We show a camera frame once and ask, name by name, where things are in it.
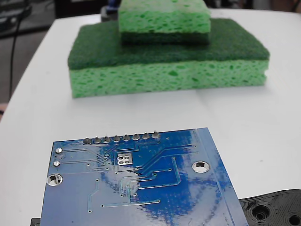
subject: blue circuit board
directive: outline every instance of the blue circuit board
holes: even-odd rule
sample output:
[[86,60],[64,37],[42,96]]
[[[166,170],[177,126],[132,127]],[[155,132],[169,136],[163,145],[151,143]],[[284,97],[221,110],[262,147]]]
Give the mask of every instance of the blue circuit board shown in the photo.
[[247,226],[207,128],[54,142],[41,226]]

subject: cable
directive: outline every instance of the cable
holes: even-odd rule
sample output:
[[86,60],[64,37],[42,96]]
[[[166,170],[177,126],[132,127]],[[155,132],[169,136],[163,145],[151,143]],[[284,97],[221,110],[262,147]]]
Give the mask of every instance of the cable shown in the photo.
[[293,6],[293,8],[292,8],[292,12],[296,12],[296,10],[297,10],[297,8],[298,8],[298,6],[299,6],[300,3],[301,3],[301,0],[298,0],[298,1],[294,4],[294,6]]
[[15,31],[15,35],[14,35],[14,39],[13,39],[13,46],[11,49],[11,55],[10,55],[10,75],[9,75],[9,100],[11,99],[12,95],[13,95],[13,73],[14,73],[14,55],[15,55],[15,47],[16,47],[16,40],[18,37],[18,33],[19,33],[19,29],[20,29],[20,24],[22,22],[23,19],[23,15],[26,9],[26,0],[24,0],[24,8],[22,9],[22,12],[19,16],[19,19],[17,21],[17,27],[16,27],[16,31]]

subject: screw hole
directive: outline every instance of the screw hole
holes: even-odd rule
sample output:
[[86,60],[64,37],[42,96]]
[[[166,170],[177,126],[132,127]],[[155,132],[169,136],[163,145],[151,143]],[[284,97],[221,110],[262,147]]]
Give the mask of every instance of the screw hole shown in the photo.
[[46,183],[49,186],[58,186],[62,183],[62,181],[63,181],[63,177],[61,175],[53,174],[47,178]]
[[297,215],[293,215],[290,217],[289,222],[293,226],[298,226],[301,223],[301,219]]
[[269,217],[270,210],[266,206],[259,205],[252,210],[252,214],[257,220],[265,220]]
[[207,162],[205,161],[197,161],[192,165],[192,169],[196,173],[206,173],[209,171],[210,166]]

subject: white table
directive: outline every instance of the white table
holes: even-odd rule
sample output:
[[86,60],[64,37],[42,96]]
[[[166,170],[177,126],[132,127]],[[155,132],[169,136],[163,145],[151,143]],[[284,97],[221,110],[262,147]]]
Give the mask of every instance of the white table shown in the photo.
[[270,51],[265,87],[72,99],[67,57],[99,15],[56,20],[0,123],[0,222],[40,217],[53,141],[208,127],[239,198],[301,189],[301,15],[214,10]]

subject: sponge scrubber pad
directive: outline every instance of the sponge scrubber pad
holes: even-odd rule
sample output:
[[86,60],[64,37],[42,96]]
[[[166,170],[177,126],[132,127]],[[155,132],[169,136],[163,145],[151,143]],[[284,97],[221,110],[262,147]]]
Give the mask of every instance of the sponge scrubber pad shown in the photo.
[[254,36],[229,19],[212,19],[211,35],[209,46],[122,46],[117,22],[84,26],[68,60],[73,96],[264,84],[269,52]]
[[124,42],[135,44],[207,43],[210,11],[203,0],[123,0],[119,9],[119,31]]

